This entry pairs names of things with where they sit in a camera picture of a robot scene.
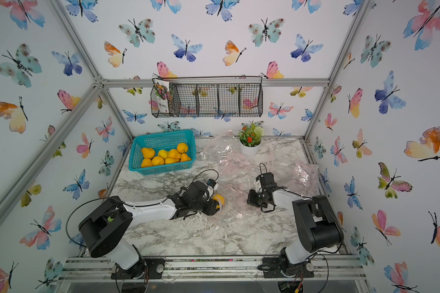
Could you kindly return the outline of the yellow pear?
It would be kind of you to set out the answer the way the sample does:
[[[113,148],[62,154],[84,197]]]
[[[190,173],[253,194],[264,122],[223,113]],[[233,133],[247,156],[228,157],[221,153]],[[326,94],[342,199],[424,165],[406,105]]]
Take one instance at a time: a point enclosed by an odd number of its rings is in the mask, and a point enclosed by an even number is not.
[[[152,160],[150,158],[144,158],[141,162],[141,168],[153,167]]]
[[[175,148],[168,152],[168,157],[176,160],[180,160],[182,157],[182,154]]]
[[[217,202],[216,209],[218,209],[219,211],[221,211],[222,208],[223,208],[223,206],[224,206],[225,203],[226,203],[225,198],[224,198],[222,195],[220,195],[220,194],[216,194],[216,195],[213,196],[213,200],[214,200],[215,202]]]
[[[191,160],[192,159],[186,153],[181,154],[180,162],[189,162]]]
[[[153,166],[162,166],[165,165],[165,158],[161,157],[161,156],[155,156],[152,159],[152,165]]]

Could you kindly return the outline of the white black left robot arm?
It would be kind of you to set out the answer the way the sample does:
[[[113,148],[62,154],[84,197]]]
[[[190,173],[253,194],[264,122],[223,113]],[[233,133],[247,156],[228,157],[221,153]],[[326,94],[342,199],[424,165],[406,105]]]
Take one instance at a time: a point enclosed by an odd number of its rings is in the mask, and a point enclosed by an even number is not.
[[[218,185],[192,182],[188,187],[159,201],[129,202],[113,196],[103,201],[78,225],[91,257],[106,257],[134,277],[141,275],[146,263],[134,245],[123,240],[129,228],[156,220],[185,219],[197,213],[213,216],[226,203],[216,193]]]

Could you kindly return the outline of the orange pear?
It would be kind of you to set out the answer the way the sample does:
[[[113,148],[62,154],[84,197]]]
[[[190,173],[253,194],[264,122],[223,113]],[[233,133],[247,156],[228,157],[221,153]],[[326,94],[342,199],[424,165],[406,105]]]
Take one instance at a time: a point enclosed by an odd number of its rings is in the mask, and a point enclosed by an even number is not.
[[[141,153],[144,159],[153,159],[156,156],[156,151],[152,148],[141,148]]]

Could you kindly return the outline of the yellow-green pear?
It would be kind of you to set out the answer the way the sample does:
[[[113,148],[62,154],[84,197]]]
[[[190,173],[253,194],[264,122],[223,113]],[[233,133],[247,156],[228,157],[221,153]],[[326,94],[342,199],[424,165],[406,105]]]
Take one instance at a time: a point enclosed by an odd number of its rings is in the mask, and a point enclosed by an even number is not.
[[[166,150],[160,150],[158,152],[158,156],[162,157],[163,159],[166,159],[167,157],[169,157],[169,152]]]

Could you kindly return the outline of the clear zip-top bag with pears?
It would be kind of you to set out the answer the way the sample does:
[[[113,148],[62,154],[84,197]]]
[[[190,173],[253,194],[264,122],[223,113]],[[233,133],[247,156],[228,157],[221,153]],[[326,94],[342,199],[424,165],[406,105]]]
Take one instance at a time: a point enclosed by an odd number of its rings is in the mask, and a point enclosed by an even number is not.
[[[280,162],[277,172],[281,186],[307,197],[321,194],[318,165],[292,159]]]

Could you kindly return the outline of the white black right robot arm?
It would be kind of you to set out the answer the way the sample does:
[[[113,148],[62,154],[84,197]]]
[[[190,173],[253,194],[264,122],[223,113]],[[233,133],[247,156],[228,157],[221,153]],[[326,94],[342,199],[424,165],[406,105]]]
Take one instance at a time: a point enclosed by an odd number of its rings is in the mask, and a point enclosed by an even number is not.
[[[300,195],[279,186],[271,172],[256,177],[247,204],[264,213],[279,208],[293,214],[298,240],[282,249],[279,259],[283,270],[304,263],[320,250],[343,243],[342,228],[326,196]]]

